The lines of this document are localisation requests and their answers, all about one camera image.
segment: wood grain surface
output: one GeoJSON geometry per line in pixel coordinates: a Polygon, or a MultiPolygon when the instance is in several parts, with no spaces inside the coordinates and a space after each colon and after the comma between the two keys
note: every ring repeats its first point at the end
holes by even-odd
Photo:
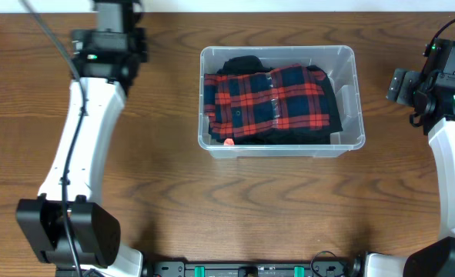
{"type": "MultiPolygon", "coordinates": [[[[440,203],[427,137],[385,99],[418,70],[452,13],[147,14],[144,64],[115,128],[103,206],[145,252],[210,260],[304,260],[321,250],[409,255],[436,241],[440,203]],[[348,45],[366,145],[337,159],[214,160],[197,142],[199,53],[209,45],[348,45]]],[[[93,15],[43,15],[69,47],[93,15]]],[[[455,39],[455,26],[444,37],[455,39]]],[[[57,149],[69,70],[28,15],[0,15],[0,276],[50,276],[15,222],[57,149]]]]}

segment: storage bin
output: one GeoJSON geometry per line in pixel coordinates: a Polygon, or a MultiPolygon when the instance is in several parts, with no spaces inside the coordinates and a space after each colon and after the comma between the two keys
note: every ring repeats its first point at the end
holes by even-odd
{"type": "Polygon", "coordinates": [[[347,151],[363,147],[366,141],[362,108],[353,50],[336,46],[281,47],[216,47],[203,49],[200,55],[198,143],[212,157],[308,156],[335,158],[347,151]],[[330,78],[342,121],[342,132],[330,135],[330,145],[233,145],[224,146],[211,139],[208,117],[203,114],[203,80],[215,74],[230,58],[244,55],[258,57],[265,67],[278,68],[299,63],[317,65],[330,78]]]}

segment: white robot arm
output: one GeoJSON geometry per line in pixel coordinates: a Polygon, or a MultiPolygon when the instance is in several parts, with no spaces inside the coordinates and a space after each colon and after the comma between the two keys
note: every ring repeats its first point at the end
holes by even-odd
{"type": "MultiPolygon", "coordinates": [[[[429,144],[436,159],[440,191],[441,221],[439,240],[455,238],[455,121],[441,119],[430,131],[429,144]]],[[[408,257],[371,253],[365,277],[403,277],[408,257]]]]}
{"type": "Polygon", "coordinates": [[[365,258],[366,277],[455,276],[455,42],[437,38],[439,34],[427,46],[423,71],[398,68],[387,96],[415,108],[410,123],[423,126],[433,150],[441,206],[439,242],[410,257],[371,253],[365,258]]]}
{"type": "MultiPolygon", "coordinates": [[[[75,154],[69,168],[68,199],[85,196],[87,202],[102,204],[102,176],[105,158],[109,149],[112,131],[121,111],[125,107],[126,96],[118,82],[109,83],[107,78],[82,78],[80,82],[87,94],[87,115],[75,144],[75,154]]],[[[66,155],[73,138],[76,123],[82,106],[82,93],[77,82],[70,85],[70,103],[68,117],[55,161],[38,191],[49,201],[61,201],[62,176],[66,155]]],[[[119,251],[112,265],[98,269],[94,265],[82,265],[82,269],[98,269],[104,276],[141,277],[143,254],[119,244],[119,251]]]]}

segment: plaid shirt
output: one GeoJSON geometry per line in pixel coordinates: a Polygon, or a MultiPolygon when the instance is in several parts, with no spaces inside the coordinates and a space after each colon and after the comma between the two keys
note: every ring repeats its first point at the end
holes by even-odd
{"type": "Polygon", "coordinates": [[[209,134],[213,139],[234,139],[273,129],[341,131],[339,116],[335,123],[340,129],[331,126],[336,121],[330,120],[335,118],[330,114],[335,112],[331,108],[336,109],[335,95],[332,89],[323,90],[322,81],[327,83],[326,90],[331,89],[324,71],[301,65],[252,75],[205,74],[204,114],[209,116],[209,134]],[[329,105],[328,93],[334,105],[329,105]]]}

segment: joint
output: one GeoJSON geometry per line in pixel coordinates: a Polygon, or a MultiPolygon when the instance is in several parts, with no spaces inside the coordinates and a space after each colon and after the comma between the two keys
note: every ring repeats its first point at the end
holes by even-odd
{"type": "Polygon", "coordinates": [[[369,254],[371,254],[371,252],[360,252],[359,254],[357,254],[356,258],[354,258],[354,260],[347,263],[345,268],[345,276],[348,277],[364,276],[366,259],[369,254]]]}
{"type": "Polygon", "coordinates": [[[148,61],[145,29],[136,27],[141,14],[132,10],[132,5],[140,1],[94,0],[94,3],[98,28],[72,31],[73,62],[82,77],[119,82],[127,96],[140,64],[148,61]]]}
{"type": "Polygon", "coordinates": [[[82,107],[80,107],[80,114],[79,115],[89,116],[89,114],[87,112],[87,109],[85,108],[84,105],[82,107]]]}
{"type": "Polygon", "coordinates": [[[87,196],[85,195],[77,195],[75,197],[75,203],[86,203],[87,202],[87,196]]]}
{"type": "Polygon", "coordinates": [[[48,197],[46,193],[41,193],[41,195],[37,196],[37,200],[45,201],[45,198],[48,197]]]}
{"type": "Polygon", "coordinates": [[[414,128],[419,128],[420,126],[423,125],[423,119],[422,117],[419,119],[418,122],[415,122],[415,118],[420,117],[421,115],[418,113],[414,113],[409,116],[409,123],[414,127],[414,128]]]}
{"type": "MultiPolygon", "coordinates": [[[[61,177],[59,179],[59,185],[63,185],[63,182],[65,181],[65,179],[63,177],[61,177]]],[[[70,180],[66,179],[66,185],[70,185],[70,180]]]]}
{"type": "MultiPolygon", "coordinates": [[[[62,224],[61,201],[22,199],[17,207],[17,223],[40,262],[57,266],[72,264],[62,224]]],[[[105,268],[114,263],[121,242],[121,229],[116,218],[95,203],[79,195],[72,203],[72,223],[77,249],[83,265],[105,268]]]]}

